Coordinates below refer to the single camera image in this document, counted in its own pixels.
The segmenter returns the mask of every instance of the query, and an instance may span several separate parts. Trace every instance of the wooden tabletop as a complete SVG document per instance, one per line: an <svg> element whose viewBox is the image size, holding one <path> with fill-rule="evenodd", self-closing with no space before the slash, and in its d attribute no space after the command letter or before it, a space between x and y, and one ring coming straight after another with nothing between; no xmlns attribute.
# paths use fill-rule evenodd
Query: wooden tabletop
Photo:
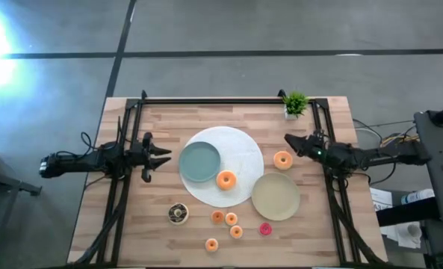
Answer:
<svg viewBox="0 0 443 269"><path fill-rule="evenodd" d="M327 98L337 141L356 144L347 98ZM117 118L123 118L125 103L126 98L107 99L97 144L115 140ZM179 177L178 159L193 135L214 126L231 126L250 135L263 154L265 173L279 172L273 166L276 152L287 150L293 154L284 141L285 133L303 136L311 134L315 128L311 109L298 120L290 121L284 119L282 105L144 105L139 137L144 132L153 133L156 146L173 151L172 160L152 172L151 183L141 179L141 167L133 172L119 266L339 265L323 171L309 158L294 157L293 167L283 172L297 184L301 203L293 217L279 222L269 221L273 227L270 236L262 237L258 233L259 225L267 220L257 213L251 199L221 209L238 215L238 223L244 229L242 239L231 238L226 224L215 225L210 221L210 213L215 208L188 193ZM100 173L91 173L88 181L100 176ZM347 192L355 226L372 250L387 260L367 180L364 176L353 176L349 181ZM102 180L84 192L69 262L80 257L99 233L109 185L108 179ZM188 221L181 226L168 221L168 209L176 202L184 203L190 211ZM349 252L345 232L343 237ZM220 248L216 253L205 251L208 238L219 241ZM111 252L111 240L108 251Z"/></svg>

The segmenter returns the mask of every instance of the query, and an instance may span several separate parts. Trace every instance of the pink ring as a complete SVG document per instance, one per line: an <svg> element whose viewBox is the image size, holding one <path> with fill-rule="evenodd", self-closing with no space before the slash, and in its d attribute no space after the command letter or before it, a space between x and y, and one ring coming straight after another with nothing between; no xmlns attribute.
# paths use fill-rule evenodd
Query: pink ring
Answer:
<svg viewBox="0 0 443 269"><path fill-rule="evenodd" d="M269 225L269 223L263 223L259 227L259 232L262 235L270 235L272 231L273 231L273 228L271 228L271 225Z"/></svg>

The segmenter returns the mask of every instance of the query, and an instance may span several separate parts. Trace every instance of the concrete floor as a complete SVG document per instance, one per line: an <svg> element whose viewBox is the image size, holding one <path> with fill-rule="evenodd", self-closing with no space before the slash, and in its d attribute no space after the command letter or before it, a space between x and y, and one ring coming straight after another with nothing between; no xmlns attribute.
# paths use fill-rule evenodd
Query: concrete floor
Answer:
<svg viewBox="0 0 443 269"><path fill-rule="evenodd" d="M115 52L128 0L0 0L0 53ZM443 48L443 0L140 0L126 51ZM0 158L43 186L20 194L0 244L0 268L66 260L84 174L38 176L40 159L83 152L96 136L113 59L0 61ZM443 55L125 59L115 96L272 96L279 89L347 96L365 123L443 108ZM409 124L379 129L402 132ZM359 144L376 138L359 132ZM390 167L370 170L381 179ZM423 167L399 166L379 188L430 186ZM399 265L419 256L389 253Z"/></svg>

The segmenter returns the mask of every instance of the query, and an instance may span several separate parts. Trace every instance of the orange ring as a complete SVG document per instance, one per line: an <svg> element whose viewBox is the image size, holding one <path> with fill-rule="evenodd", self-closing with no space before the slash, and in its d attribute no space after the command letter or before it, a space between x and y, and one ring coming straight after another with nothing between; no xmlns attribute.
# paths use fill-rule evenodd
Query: orange ring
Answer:
<svg viewBox="0 0 443 269"><path fill-rule="evenodd" d="M215 210L213 211L213 213L211 213L211 221L213 221L213 223L215 224L219 224L222 223L224 220L224 213L219 211L219 210Z"/></svg>
<svg viewBox="0 0 443 269"><path fill-rule="evenodd" d="M228 213L225 217L226 224L233 226L238 223L238 216L235 213Z"/></svg>
<svg viewBox="0 0 443 269"><path fill-rule="evenodd" d="M236 185L236 175L229 170L221 171L216 177L216 184L223 191L230 190Z"/></svg>
<svg viewBox="0 0 443 269"><path fill-rule="evenodd" d="M209 238L208 240L206 240L205 243L206 251L215 252L216 250L218 250L218 246L219 246L218 240L214 238Z"/></svg>
<svg viewBox="0 0 443 269"><path fill-rule="evenodd" d="M293 165L293 156L286 151L274 155L274 166L279 170L287 170Z"/></svg>
<svg viewBox="0 0 443 269"><path fill-rule="evenodd" d="M234 225L233 227L231 227L231 229L229 230L229 234L235 238L235 239L239 239L241 238L241 236L243 236L243 228L241 228L241 226L239 225Z"/></svg>

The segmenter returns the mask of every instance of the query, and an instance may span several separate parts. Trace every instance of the donut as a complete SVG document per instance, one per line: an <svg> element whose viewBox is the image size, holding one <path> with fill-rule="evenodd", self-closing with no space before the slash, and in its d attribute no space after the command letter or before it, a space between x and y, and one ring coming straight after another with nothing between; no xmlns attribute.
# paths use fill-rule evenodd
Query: donut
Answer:
<svg viewBox="0 0 443 269"><path fill-rule="evenodd" d="M215 252L218 250L218 241L214 238L209 238L206 240L205 248L208 252Z"/></svg>
<svg viewBox="0 0 443 269"><path fill-rule="evenodd" d="M229 234L235 238L235 239L239 239L241 238L241 236L243 236L243 228L241 228L241 226L239 225L234 225L233 227L231 227L231 229L229 230Z"/></svg>
<svg viewBox="0 0 443 269"><path fill-rule="evenodd" d="M225 217L226 224L233 226L238 223L238 216L235 213L228 213Z"/></svg>
<svg viewBox="0 0 443 269"><path fill-rule="evenodd" d="M286 151L274 155L274 166L279 170L287 170L293 165L293 156Z"/></svg>
<svg viewBox="0 0 443 269"><path fill-rule="evenodd" d="M213 213L211 213L211 221L213 221L213 223L215 224L219 224L222 223L224 220L224 213L219 211L219 210L215 210L213 211Z"/></svg>
<svg viewBox="0 0 443 269"><path fill-rule="evenodd" d="M236 185L236 175L229 170L221 171L216 177L216 184L223 191L230 190Z"/></svg>
<svg viewBox="0 0 443 269"><path fill-rule="evenodd" d="M186 222L189 215L188 207L182 203L176 203L168 211L168 220L175 225L182 225Z"/></svg>
<svg viewBox="0 0 443 269"><path fill-rule="evenodd" d="M269 223L263 223L259 227L259 232L262 235L270 235L272 231L273 231L273 228L271 227L271 225L269 225Z"/></svg>

